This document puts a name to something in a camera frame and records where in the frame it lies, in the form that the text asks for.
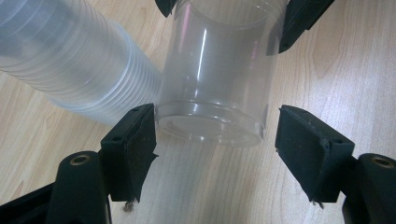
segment cup base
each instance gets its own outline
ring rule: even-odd
[[[223,105],[172,102],[158,105],[156,111],[160,129],[176,137],[230,147],[254,147],[263,139],[259,122]]]

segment clear plastic cup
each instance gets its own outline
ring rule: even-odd
[[[0,0],[0,70],[107,124],[153,103],[161,84],[122,27],[84,0]]]
[[[288,0],[183,0],[157,105],[160,128],[250,147],[263,139]]]

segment light wood tabletop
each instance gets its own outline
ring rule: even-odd
[[[89,0],[131,35],[162,71],[172,16],[154,0]],[[354,156],[396,158],[396,1],[336,0],[279,55],[265,142],[227,148],[157,132],[159,155],[132,213],[111,203],[113,223],[343,223],[340,194],[308,201],[275,149],[278,109],[306,109],[351,139]],[[111,127],[52,105],[0,73],[0,204],[54,181],[58,165],[99,150]]]

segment wood grain surface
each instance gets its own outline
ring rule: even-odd
[[[154,0],[90,0],[125,27],[163,70],[172,17]],[[310,203],[277,156],[278,108],[299,106],[355,142],[354,156],[396,158],[396,1],[336,0],[281,54],[263,145],[227,148],[157,132],[160,156],[132,213],[112,203],[114,223],[343,223],[344,196]],[[0,74],[0,204],[53,182],[59,162],[98,150],[111,127],[52,105]]]

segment stack of plastic cups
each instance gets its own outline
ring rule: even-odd
[[[161,84],[122,27],[84,0],[0,0],[0,70],[107,124],[155,102]]]

